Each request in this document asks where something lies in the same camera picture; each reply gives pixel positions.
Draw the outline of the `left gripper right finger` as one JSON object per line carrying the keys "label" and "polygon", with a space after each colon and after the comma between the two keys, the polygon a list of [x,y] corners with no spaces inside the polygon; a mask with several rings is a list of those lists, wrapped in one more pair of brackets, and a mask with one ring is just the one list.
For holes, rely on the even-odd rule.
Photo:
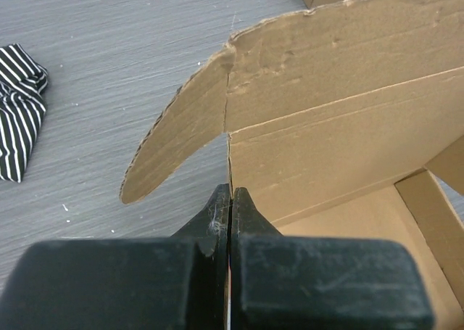
{"label": "left gripper right finger", "polygon": [[235,189],[232,329],[432,329],[413,256],[388,239],[285,236]]}

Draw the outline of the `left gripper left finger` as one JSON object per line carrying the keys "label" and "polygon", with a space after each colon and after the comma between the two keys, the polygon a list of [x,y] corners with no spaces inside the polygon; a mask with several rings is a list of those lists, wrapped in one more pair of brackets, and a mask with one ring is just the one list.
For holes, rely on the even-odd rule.
{"label": "left gripper left finger", "polygon": [[224,329],[229,187],[169,237],[32,244],[1,295],[3,329]]}

